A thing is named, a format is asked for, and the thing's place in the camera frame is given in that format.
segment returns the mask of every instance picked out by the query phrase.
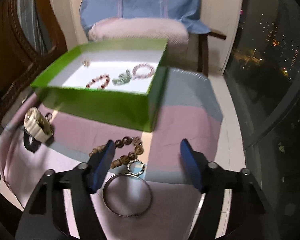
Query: open box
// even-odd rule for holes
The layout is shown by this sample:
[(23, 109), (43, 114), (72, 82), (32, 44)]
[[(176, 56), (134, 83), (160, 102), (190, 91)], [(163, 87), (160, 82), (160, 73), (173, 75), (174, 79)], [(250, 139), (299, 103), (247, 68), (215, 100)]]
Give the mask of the open box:
[[(83, 44), (65, 53), (31, 84), (46, 107), (84, 118), (151, 132), (164, 89), (167, 68), (165, 39), (119, 39)], [(136, 78), (132, 70), (137, 68)], [(131, 79), (115, 85), (113, 79), (130, 70)], [(104, 89), (104, 74), (110, 82)]]

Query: tile floor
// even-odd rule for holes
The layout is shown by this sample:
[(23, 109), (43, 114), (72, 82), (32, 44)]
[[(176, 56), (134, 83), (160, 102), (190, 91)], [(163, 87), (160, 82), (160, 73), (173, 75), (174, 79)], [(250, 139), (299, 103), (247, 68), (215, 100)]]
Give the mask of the tile floor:
[[(234, 109), (234, 105), (223, 76), (211, 74), (209, 79), (223, 112), (223, 121), (221, 124), (215, 162), (226, 170), (239, 171), (245, 167), (245, 158), (242, 149), (242, 138), (236, 111)], [(16, 207), (23, 210), (16, 197), (10, 192), (3, 181), (0, 182), (0, 192)], [(203, 200), (204, 195), (199, 203), (192, 226), (194, 226), (194, 223), (198, 217)], [(225, 197), (216, 238), (223, 236), (226, 232), (231, 204), (230, 200), (231, 191), (227, 189), (225, 190)]]

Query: silver bangle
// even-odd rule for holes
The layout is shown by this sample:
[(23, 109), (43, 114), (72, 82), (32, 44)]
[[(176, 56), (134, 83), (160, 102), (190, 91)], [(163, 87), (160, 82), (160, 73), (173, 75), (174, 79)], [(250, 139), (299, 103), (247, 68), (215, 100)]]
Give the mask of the silver bangle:
[[(107, 200), (106, 200), (106, 190), (107, 190), (107, 188), (109, 187), (111, 181), (113, 181), (115, 178), (117, 178), (117, 177), (119, 177), (119, 176), (127, 176), (127, 177), (130, 176), (130, 177), (139, 179), (139, 180), (141, 180), (144, 184), (146, 184), (146, 186), (147, 186), (147, 188), (148, 188), (148, 190), (149, 190), (149, 193), (150, 193), (150, 202), (149, 202), (149, 205), (147, 206), (147, 208), (146, 208), (145, 210), (143, 210), (142, 212), (137, 212), (137, 213), (135, 213), (135, 214), (131, 214), (131, 215), (121, 215), (121, 214), (119, 214), (119, 213), (113, 211), (113, 210), (110, 208), (109, 203), (108, 203)], [(128, 218), (128, 217), (139, 217), (139, 216), (143, 215), (144, 213), (146, 213), (146, 212), (150, 209), (150, 207), (151, 207), (151, 205), (152, 205), (152, 201), (153, 201), (153, 193), (152, 193), (152, 190), (151, 190), (149, 184), (148, 184), (145, 180), (141, 179), (140, 177), (135, 176), (135, 175), (133, 175), (133, 174), (128, 174), (128, 173), (119, 173), (119, 174), (115, 174), (115, 175), (111, 176), (111, 177), (106, 181), (105, 185), (103, 186), (102, 197), (103, 197), (103, 201), (104, 201), (106, 207), (107, 207), (113, 214), (115, 214), (115, 215), (117, 215), (117, 216), (119, 216), (119, 217), (124, 217), (124, 218)]]
[[(141, 171), (137, 172), (137, 173), (133, 173), (131, 170), (130, 170), (130, 165), (133, 164), (133, 163), (140, 163), (141, 164)], [(145, 164), (141, 161), (141, 160), (138, 160), (138, 159), (135, 159), (135, 160), (132, 160), (130, 161), (128, 164), (127, 164), (127, 171), (129, 174), (132, 174), (132, 175), (135, 175), (135, 176), (140, 176), (144, 171), (145, 171)]]

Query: beige pillow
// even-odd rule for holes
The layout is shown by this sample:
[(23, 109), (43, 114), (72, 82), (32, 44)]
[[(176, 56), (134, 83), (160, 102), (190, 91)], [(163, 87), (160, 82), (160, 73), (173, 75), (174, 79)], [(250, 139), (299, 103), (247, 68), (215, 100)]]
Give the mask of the beige pillow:
[(167, 38), (168, 62), (185, 62), (189, 35), (181, 22), (162, 18), (107, 18), (96, 22), (89, 30), (89, 40), (113, 38)]

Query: beige watch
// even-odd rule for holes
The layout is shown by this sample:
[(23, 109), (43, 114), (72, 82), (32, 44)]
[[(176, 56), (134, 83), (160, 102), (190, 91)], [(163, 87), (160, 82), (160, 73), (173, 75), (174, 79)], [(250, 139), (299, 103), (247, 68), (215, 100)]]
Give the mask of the beige watch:
[(45, 143), (53, 135), (48, 119), (36, 107), (27, 111), (23, 124), (26, 132), (39, 142)]

